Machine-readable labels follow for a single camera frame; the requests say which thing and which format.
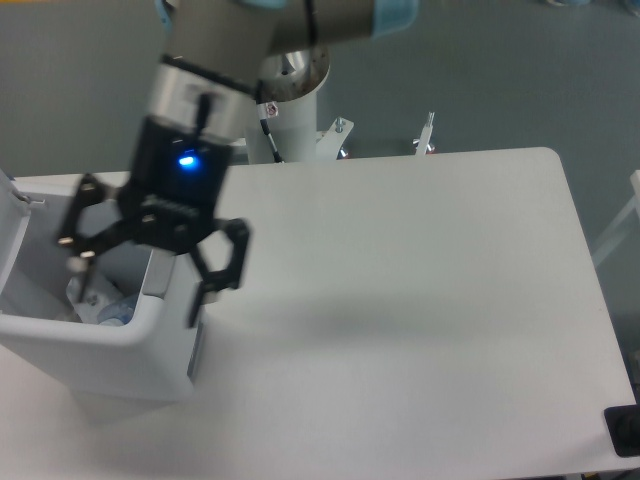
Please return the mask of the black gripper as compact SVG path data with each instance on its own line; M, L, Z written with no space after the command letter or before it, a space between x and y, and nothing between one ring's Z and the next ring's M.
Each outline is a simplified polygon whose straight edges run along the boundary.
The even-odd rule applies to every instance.
M189 329L196 326L208 294L239 289L250 226L242 218L214 221L232 153L229 145L147 116L122 188L94 174L81 175L56 234L57 245L67 251L68 269L80 277L74 300L84 300L99 258L131 240L176 254L191 250L200 282L188 315ZM232 249L226 267L210 271L196 245L214 231L223 232Z

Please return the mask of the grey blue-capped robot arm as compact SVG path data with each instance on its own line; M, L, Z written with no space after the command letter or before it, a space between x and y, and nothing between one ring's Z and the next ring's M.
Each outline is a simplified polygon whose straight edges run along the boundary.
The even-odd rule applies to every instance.
M125 184L86 174L58 234L82 280L98 258L134 242L188 255L200 276L192 307L241 285L251 238L215 210L234 142L275 55L410 26L415 1L182 1L160 56Z

